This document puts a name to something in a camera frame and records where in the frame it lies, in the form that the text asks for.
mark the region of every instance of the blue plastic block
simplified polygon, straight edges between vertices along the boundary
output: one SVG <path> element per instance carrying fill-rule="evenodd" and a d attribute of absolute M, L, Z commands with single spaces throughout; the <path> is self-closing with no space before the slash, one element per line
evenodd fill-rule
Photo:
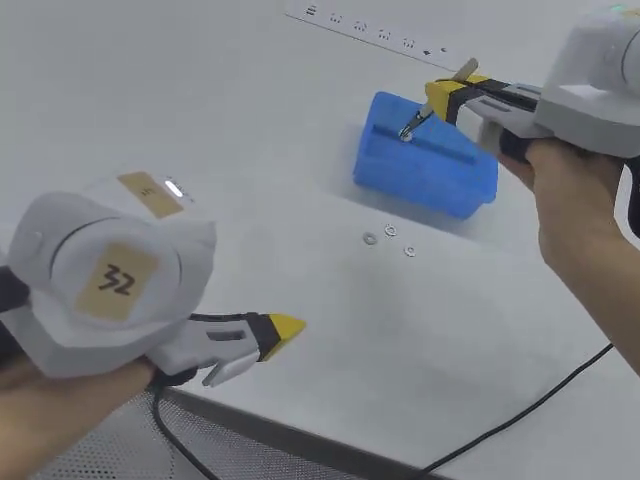
<path fill-rule="evenodd" d="M 379 92 L 362 134 L 353 173 L 358 185 L 469 218 L 496 198 L 498 163 L 435 115 L 403 142 L 398 132 L 420 105 Z"/>

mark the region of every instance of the sticker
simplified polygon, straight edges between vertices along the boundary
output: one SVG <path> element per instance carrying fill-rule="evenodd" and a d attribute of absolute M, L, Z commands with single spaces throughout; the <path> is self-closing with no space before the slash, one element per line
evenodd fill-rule
<path fill-rule="evenodd" d="M 120 175 L 118 180 L 158 219 L 184 210 L 182 205 L 146 172 L 127 173 Z"/>
<path fill-rule="evenodd" d="M 633 8 L 622 12 L 625 17 L 638 17 L 640 16 L 640 8 Z"/>
<path fill-rule="evenodd" d="M 123 243 L 111 243 L 76 299 L 79 313 L 124 322 L 158 268 L 158 258 Z"/>

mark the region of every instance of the metal mesh grille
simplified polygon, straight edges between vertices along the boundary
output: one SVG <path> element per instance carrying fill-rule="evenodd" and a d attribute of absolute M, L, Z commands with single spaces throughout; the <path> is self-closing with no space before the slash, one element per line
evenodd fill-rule
<path fill-rule="evenodd" d="M 201 480 L 156 429 L 152 397 L 132 400 L 33 480 Z M 170 402 L 169 429 L 222 480 L 357 480 L 213 424 Z"/>

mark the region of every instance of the white tabletop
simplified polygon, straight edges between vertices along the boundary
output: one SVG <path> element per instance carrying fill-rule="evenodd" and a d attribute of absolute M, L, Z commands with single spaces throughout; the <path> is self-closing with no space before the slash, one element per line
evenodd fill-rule
<path fill-rule="evenodd" d="M 375 92 L 421 101 L 424 81 L 443 71 L 291 20 L 284 3 L 1 1 L 0 218 L 123 165 L 171 173 L 219 221 L 203 311 L 309 322 L 270 364 L 220 389 L 187 389 L 426 465 L 527 406 L 605 340 L 540 263 L 533 202 L 509 176 L 465 223 L 352 184 Z M 576 15 L 608 2 L 344 3 L 428 30 L 498 78 L 539 83 Z M 393 241 L 386 223 L 399 229 Z M 378 245 L 364 245 L 365 231 Z M 402 252 L 409 243 L 415 258 Z M 639 388 L 613 354 L 442 473 L 633 476 Z"/>

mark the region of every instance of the power strip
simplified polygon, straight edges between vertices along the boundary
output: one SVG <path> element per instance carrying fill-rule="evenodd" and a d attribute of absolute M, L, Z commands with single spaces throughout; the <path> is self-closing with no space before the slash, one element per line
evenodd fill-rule
<path fill-rule="evenodd" d="M 362 12 L 348 12 L 341 4 L 340 1 L 331 0 L 291 0 L 287 5 L 286 14 L 452 72 L 457 71 L 469 59 L 449 51 L 446 45 L 384 22 L 374 21 Z"/>

